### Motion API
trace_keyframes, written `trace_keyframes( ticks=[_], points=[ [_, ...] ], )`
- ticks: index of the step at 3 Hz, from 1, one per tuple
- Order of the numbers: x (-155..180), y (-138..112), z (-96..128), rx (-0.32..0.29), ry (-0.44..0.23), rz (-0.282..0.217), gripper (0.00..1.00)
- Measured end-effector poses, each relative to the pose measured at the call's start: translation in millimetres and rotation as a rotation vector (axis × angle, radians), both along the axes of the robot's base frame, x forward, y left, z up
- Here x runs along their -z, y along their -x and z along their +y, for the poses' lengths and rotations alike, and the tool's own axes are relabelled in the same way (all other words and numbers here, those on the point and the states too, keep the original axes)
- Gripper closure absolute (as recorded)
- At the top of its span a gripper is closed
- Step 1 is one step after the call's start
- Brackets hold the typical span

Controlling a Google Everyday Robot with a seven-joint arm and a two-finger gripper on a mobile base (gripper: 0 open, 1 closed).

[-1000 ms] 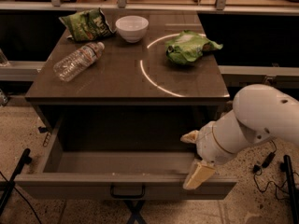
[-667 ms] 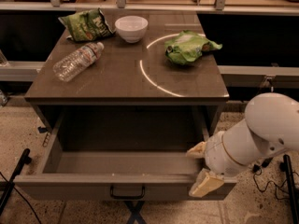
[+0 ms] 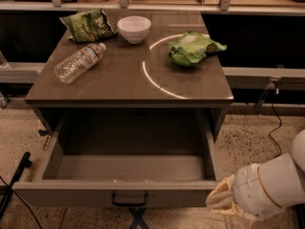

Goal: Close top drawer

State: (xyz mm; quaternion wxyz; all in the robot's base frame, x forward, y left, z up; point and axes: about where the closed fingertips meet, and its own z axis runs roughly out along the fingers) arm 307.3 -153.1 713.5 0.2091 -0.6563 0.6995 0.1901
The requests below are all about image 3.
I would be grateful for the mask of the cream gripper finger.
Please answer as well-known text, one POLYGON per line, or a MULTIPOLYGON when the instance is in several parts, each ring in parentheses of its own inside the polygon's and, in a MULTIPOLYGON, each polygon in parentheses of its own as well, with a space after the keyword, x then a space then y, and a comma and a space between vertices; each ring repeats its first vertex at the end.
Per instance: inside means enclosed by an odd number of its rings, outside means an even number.
POLYGON ((207 204, 230 204, 233 193, 231 191, 215 192, 212 191, 207 197, 207 204))
POLYGON ((232 198, 225 198, 217 203, 211 205, 214 210, 230 210, 233 207, 234 200, 232 198))

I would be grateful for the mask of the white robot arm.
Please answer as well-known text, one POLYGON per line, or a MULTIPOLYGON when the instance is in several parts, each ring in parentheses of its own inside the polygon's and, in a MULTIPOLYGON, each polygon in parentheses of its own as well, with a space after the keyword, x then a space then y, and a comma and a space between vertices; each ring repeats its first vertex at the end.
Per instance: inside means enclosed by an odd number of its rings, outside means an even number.
POLYGON ((208 195, 215 213, 263 220, 305 203, 305 130, 296 135, 289 153, 253 163, 225 177, 208 195))

